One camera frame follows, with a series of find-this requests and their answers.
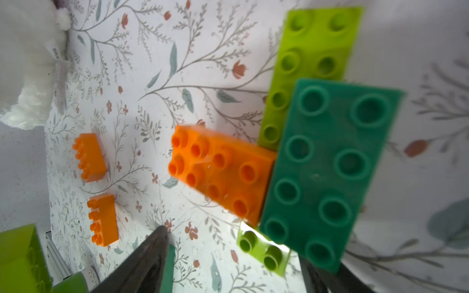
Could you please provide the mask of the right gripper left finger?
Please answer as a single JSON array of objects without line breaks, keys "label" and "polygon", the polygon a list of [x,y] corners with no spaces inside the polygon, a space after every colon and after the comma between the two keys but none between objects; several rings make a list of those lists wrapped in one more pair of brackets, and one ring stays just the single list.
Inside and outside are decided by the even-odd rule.
[{"label": "right gripper left finger", "polygon": [[169,235],[160,226],[103,282],[94,293],[159,293],[169,252]]}]

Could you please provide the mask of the dark green lego brick top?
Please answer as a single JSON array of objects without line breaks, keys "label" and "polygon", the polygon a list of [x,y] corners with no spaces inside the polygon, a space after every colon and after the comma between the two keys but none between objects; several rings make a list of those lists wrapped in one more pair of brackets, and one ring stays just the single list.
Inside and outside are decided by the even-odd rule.
[{"label": "dark green lego brick top", "polygon": [[399,89],[299,79],[260,231],[337,272],[403,97]]}]

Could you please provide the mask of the lime lego brick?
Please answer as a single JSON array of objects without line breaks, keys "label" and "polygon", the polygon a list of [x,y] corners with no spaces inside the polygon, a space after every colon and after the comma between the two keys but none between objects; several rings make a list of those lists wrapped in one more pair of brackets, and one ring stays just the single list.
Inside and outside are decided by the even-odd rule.
[{"label": "lime lego brick", "polygon": [[34,224],[1,233],[1,292],[50,293],[48,273]]},{"label": "lime lego brick", "polygon": [[276,244],[258,228],[241,222],[236,240],[237,246],[248,255],[254,257],[265,268],[284,277],[291,249],[285,245]]},{"label": "lime lego brick", "polygon": [[364,10],[342,7],[288,12],[267,94],[259,146],[278,149],[298,79],[342,79]]}]

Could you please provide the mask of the green tape roll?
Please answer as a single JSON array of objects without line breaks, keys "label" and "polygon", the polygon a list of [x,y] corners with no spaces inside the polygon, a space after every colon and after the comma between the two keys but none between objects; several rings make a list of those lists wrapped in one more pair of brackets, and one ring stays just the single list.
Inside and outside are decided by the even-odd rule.
[{"label": "green tape roll", "polygon": [[78,272],[52,288],[52,293],[89,293],[85,276]]}]

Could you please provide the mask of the white plush bunny pink shirt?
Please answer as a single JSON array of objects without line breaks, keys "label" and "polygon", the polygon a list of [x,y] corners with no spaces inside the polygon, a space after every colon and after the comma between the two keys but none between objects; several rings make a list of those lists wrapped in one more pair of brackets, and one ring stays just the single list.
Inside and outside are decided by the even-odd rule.
[{"label": "white plush bunny pink shirt", "polygon": [[1,1],[1,123],[45,126],[71,27],[58,1]]}]

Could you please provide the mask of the dark green lego brick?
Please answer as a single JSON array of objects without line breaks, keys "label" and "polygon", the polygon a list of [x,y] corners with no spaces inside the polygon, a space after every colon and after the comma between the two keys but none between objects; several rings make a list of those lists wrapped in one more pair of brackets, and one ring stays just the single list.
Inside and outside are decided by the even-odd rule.
[{"label": "dark green lego brick", "polygon": [[167,254],[160,293],[172,293],[173,291],[173,273],[175,267],[175,247],[169,245]]},{"label": "dark green lego brick", "polygon": [[403,97],[399,89],[299,79],[260,231],[337,272]]}]

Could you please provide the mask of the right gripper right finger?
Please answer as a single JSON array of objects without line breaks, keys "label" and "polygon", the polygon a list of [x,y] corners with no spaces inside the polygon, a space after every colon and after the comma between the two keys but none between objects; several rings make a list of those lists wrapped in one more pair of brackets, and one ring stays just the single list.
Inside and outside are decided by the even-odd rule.
[{"label": "right gripper right finger", "polygon": [[308,293],[373,293],[346,266],[340,265],[337,273],[314,267],[308,260],[299,257],[305,287]]}]

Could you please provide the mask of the orange lego brick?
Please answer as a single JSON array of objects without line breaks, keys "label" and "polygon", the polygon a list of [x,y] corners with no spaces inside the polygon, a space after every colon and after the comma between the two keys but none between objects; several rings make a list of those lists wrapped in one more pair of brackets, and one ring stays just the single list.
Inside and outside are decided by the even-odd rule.
[{"label": "orange lego brick", "polygon": [[91,183],[105,176],[107,168],[96,134],[80,134],[75,139],[73,149],[76,151],[75,158],[79,161],[78,168],[83,171],[82,180]]},{"label": "orange lego brick", "polygon": [[91,197],[87,202],[90,208],[89,219],[92,242],[97,246],[107,247],[119,239],[114,196],[101,194]]},{"label": "orange lego brick", "polygon": [[200,125],[179,125],[171,138],[172,177],[256,227],[277,158],[274,151]]}]

